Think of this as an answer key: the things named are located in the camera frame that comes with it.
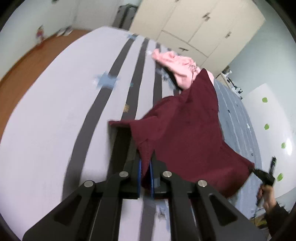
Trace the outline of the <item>person's right hand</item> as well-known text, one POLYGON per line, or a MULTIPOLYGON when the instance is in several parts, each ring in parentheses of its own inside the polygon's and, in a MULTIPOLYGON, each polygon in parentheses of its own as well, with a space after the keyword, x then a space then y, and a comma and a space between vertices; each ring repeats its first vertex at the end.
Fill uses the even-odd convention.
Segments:
POLYGON ((271 213, 278 203, 274 197, 274 188, 264 184, 262 184, 258 190, 257 199, 263 199, 263 207, 267 214, 271 213))

